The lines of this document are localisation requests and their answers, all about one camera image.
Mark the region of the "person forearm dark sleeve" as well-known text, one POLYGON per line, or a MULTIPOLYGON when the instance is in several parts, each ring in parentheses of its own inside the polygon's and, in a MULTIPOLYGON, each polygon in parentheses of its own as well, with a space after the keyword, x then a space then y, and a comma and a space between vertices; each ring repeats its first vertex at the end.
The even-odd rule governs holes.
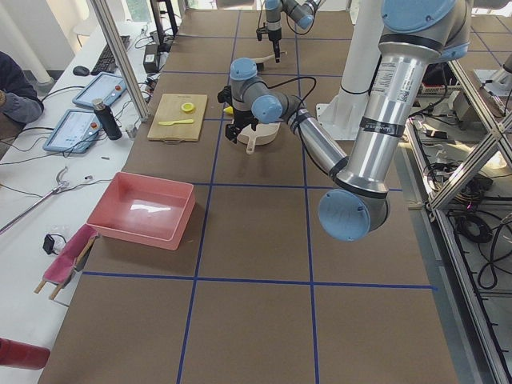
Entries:
POLYGON ((21 67, 1 52, 1 140, 13 139, 26 124, 37 121, 43 111, 44 105, 21 67))

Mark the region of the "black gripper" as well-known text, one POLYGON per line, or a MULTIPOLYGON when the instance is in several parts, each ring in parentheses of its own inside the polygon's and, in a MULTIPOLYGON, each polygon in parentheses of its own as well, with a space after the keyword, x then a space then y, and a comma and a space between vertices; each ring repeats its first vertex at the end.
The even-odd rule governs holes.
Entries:
POLYGON ((263 24, 256 29, 257 40, 261 41, 262 37, 266 35, 268 39, 274 43, 274 60, 280 63, 280 45, 279 41, 282 38, 282 27, 280 23, 263 24))
POLYGON ((233 108, 233 122, 225 127, 225 136, 227 138, 237 138, 247 126, 256 131, 256 117, 245 103, 238 101, 232 95, 231 86, 224 86, 218 93, 218 102, 227 103, 233 108))

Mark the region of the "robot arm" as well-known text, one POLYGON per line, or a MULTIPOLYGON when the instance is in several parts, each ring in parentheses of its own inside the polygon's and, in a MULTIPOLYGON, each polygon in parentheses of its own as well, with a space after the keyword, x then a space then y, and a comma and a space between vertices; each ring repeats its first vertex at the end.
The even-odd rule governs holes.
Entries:
POLYGON ((257 39, 262 40, 266 35, 272 42, 274 59, 280 63, 280 41, 282 39, 282 13, 291 18, 303 30, 312 27, 318 9, 324 4, 321 0, 307 0, 299 4, 294 0, 268 0, 264 1, 266 21, 256 29, 257 39))
POLYGON ((218 100, 232 106, 226 137, 235 141, 246 127, 285 122, 299 136, 315 165, 336 188, 326 193, 318 217, 331 237, 352 242, 379 228, 389 214, 385 178, 423 76, 429 65, 464 56, 469 45, 470 1, 365 1, 379 30, 374 72, 361 80, 369 100, 350 153, 344 152, 294 95, 272 90, 256 63, 238 58, 230 84, 218 100))

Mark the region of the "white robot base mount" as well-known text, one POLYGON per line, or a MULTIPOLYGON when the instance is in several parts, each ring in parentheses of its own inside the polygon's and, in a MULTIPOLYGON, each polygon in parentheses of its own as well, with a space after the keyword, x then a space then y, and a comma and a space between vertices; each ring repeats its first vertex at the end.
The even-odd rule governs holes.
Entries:
POLYGON ((366 110, 381 57, 381 1, 360 2, 339 92, 328 104, 317 105, 319 122, 336 140, 354 140, 366 110))

